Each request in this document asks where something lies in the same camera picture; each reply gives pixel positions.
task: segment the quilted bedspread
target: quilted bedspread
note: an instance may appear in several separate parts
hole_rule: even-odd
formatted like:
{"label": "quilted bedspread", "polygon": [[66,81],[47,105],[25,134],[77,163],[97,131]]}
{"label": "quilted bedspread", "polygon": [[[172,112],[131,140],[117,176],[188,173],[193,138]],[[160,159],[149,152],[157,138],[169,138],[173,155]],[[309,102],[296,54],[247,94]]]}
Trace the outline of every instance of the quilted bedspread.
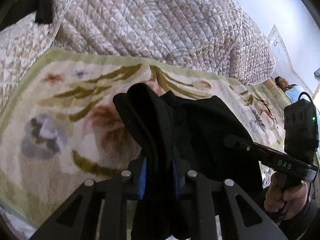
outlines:
{"label": "quilted bedspread", "polygon": [[283,111],[264,85],[142,57],[49,49],[27,71],[0,117],[0,201],[35,226],[88,178],[101,181],[140,153],[112,102],[144,82],[158,95],[217,95],[258,143],[280,149]]}
{"label": "quilted bedspread", "polygon": [[72,52],[148,57],[261,84],[268,41],[236,0],[73,0],[56,37]]}

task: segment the white wall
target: white wall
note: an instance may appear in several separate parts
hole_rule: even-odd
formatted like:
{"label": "white wall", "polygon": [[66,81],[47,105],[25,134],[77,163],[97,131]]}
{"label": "white wall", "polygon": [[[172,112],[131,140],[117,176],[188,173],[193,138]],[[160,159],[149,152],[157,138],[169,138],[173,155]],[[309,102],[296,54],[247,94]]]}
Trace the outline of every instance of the white wall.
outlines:
{"label": "white wall", "polygon": [[314,92],[318,81],[313,73],[320,67],[320,30],[302,1],[238,1],[267,37],[276,25],[294,71]]}

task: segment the black hair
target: black hair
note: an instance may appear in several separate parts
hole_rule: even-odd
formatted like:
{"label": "black hair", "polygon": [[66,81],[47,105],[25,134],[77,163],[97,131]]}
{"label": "black hair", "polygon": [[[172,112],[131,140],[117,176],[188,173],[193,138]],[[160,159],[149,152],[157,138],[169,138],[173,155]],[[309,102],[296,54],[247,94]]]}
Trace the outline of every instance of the black hair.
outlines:
{"label": "black hair", "polygon": [[275,83],[276,83],[276,85],[277,85],[278,87],[280,87],[280,85],[279,85],[279,78],[281,78],[281,77],[278,76],[278,77],[275,78]]}

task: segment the metal screw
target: metal screw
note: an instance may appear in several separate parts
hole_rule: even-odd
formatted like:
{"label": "metal screw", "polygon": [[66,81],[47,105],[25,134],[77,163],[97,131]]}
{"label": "metal screw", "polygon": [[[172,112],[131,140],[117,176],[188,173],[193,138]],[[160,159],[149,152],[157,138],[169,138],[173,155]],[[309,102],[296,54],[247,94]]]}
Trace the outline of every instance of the metal screw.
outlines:
{"label": "metal screw", "polygon": [[87,187],[91,187],[94,184],[94,180],[93,179],[86,179],[84,182],[84,185]]}
{"label": "metal screw", "polygon": [[121,172],[122,177],[130,177],[131,176],[131,171],[125,170]]}
{"label": "metal screw", "polygon": [[235,184],[235,182],[232,179],[226,179],[224,181],[224,184],[226,184],[229,187],[232,187]]}
{"label": "metal screw", "polygon": [[193,178],[197,176],[197,172],[194,170],[188,171],[187,174],[189,177],[193,177]]}

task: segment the floral blanket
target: floral blanket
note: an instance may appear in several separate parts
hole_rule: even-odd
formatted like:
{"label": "floral blanket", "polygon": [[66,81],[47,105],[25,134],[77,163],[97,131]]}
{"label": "floral blanket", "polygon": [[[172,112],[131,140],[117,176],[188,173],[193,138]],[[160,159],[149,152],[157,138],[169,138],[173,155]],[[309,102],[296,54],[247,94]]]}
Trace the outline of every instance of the floral blanket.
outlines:
{"label": "floral blanket", "polygon": [[264,86],[152,59],[49,49],[28,70],[0,117],[0,199],[39,226],[86,179],[110,178],[140,153],[112,99],[146,83],[159,96],[217,95],[253,140],[275,149],[284,116]]}

